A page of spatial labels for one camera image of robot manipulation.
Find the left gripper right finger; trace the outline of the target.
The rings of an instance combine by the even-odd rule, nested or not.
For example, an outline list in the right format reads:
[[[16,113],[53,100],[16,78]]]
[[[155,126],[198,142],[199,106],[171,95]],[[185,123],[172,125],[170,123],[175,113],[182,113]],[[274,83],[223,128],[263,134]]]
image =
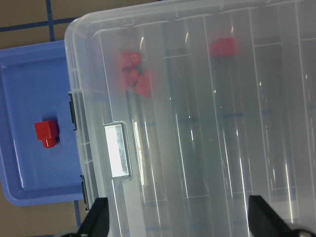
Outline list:
[[[299,237],[261,196],[249,196],[248,227],[254,237]]]

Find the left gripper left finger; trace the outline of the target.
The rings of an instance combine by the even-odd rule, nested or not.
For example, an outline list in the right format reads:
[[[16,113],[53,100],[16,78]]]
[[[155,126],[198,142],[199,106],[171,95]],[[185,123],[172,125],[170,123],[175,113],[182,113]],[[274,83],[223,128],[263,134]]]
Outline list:
[[[78,237],[107,237],[110,229],[107,197],[97,198],[76,233]]]

